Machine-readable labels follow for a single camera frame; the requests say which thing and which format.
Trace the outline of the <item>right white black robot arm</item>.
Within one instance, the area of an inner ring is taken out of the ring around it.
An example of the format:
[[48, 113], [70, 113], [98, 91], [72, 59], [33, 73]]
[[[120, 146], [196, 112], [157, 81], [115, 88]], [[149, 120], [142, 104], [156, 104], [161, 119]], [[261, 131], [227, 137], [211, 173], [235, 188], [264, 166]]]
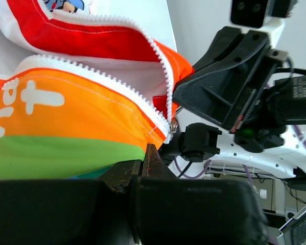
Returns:
[[262, 178], [306, 191], [306, 70], [271, 47], [264, 32], [224, 27], [194, 74], [182, 79], [173, 101], [201, 117], [161, 147], [163, 156], [212, 160], [213, 170], [246, 165]]

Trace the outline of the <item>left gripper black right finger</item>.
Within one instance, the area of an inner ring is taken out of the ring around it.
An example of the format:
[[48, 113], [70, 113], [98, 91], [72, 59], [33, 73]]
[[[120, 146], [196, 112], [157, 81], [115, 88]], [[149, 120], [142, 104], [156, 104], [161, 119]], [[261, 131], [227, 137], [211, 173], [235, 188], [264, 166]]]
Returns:
[[267, 219], [240, 180], [178, 179], [149, 144], [131, 180], [130, 218], [142, 244], [266, 244]]

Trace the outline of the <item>colourful rainbow children's jacket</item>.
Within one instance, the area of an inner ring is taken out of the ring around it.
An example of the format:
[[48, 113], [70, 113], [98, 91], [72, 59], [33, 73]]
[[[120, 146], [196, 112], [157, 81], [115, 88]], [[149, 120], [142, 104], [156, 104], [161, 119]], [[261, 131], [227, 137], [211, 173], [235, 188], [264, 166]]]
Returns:
[[0, 180], [95, 178], [172, 138], [194, 73], [131, 19], [89, 1], [0, 1]]

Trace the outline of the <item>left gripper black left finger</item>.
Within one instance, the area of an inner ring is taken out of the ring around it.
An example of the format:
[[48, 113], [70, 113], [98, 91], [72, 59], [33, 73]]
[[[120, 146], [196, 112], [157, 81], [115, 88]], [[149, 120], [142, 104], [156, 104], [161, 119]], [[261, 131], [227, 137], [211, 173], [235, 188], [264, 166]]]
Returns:
[[140, 165], [97, 179], [0, 180], [0, 244], [134, 244], [126, 189]]

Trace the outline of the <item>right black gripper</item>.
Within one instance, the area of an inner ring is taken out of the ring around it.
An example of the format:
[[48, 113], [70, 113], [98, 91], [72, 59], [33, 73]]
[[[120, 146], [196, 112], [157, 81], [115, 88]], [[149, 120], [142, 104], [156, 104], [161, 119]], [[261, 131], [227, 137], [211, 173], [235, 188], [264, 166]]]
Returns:
[[[184, 109], [232, 130], [244, 116], [265, 84], [263, 70], [270, 49], [264, 32], [226, 26], [215, 35], [206, 53], [193, 65], [194, 73], [178, 82], [173, 101]], [[248, 119], [234, 133], [234, 142], [251, 153], [285, 144], [288, 126], [306, 125], [306, 69], [288, 67], [288, 73], [263, 90]]]

